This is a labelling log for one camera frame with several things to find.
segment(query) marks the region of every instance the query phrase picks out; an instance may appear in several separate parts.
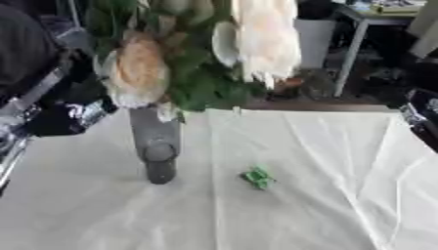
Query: desk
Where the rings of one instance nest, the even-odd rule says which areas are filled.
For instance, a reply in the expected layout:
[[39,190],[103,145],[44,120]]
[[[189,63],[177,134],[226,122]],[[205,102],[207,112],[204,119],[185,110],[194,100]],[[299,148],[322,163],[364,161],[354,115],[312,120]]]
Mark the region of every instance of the desk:
[[[166,186],[141,175],[124,110],[36,140],[0,199],[1,249],[436,249],[438,155],[397,113],[208,110],[182,135]],[[237,177],[254,163],[269,190]]]
[[351,68],[361,48],[362,41],[367,34],[367,30],[370,25],[408,25],[416,16],[412,14],[399,14],[401,16],[394,15],[381,15],[374,11],[361,12],[355,10],[354,7],[347,5],[339,5],[337,14],[348,17],[358,23],[353,41],[348,49],[345,62],[336,79],[336,89],[334,95],[340,97],[342,95],[345,83],[350,75]]

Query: green object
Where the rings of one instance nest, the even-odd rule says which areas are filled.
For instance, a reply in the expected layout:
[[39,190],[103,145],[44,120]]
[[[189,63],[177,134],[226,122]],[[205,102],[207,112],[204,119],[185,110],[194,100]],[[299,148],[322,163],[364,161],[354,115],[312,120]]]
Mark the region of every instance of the green object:
[[276,182],[274,178],[258,166],[251,167],[249,171],[241,173],[241,178],[261,190],[268,188],[269,183]]

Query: table leg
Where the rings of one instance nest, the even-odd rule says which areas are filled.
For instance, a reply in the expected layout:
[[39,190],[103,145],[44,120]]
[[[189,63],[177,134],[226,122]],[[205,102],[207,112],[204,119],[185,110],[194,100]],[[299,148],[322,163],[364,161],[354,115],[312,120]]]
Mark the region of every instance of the table leg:
[[367,34],[367,29],[369,23],[367,20],[363,20],[359,23],[354,34],[353,41],[348,49],[348,53],[345,59],[342,69],[336,79],[336,90],[334,92],[335,97],[340,97],[347,82],[348,76],[350,75],[351,68],[353,67],[354,61],[358,56],[359,50],[361,49],[362,42],[364,41],[365,35]]

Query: flower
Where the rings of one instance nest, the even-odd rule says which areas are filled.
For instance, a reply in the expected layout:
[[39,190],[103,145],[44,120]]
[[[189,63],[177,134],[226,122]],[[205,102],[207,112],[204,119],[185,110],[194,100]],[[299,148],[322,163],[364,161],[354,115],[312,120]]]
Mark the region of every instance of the flower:
[[157,102],[169,85],[169,69],[159,46],[145,32],[130,32],[121,49],[109,54],[98,74],[113,102],[136,108]]

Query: white flower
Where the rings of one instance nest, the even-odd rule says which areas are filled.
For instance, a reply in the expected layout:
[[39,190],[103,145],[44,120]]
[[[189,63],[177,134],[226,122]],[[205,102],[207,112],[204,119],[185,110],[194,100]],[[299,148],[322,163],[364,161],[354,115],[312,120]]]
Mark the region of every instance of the white flower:
[[245,81],[259,80],[273,88],[276,81],[293,76],[301,64],[296,15],[295,0],[233,0]]
[[119,107],[137,108],[157,102],[169,85],[169,69],[158,45],[146,33],[133,33],[122,49],[111,52],[95,71]]

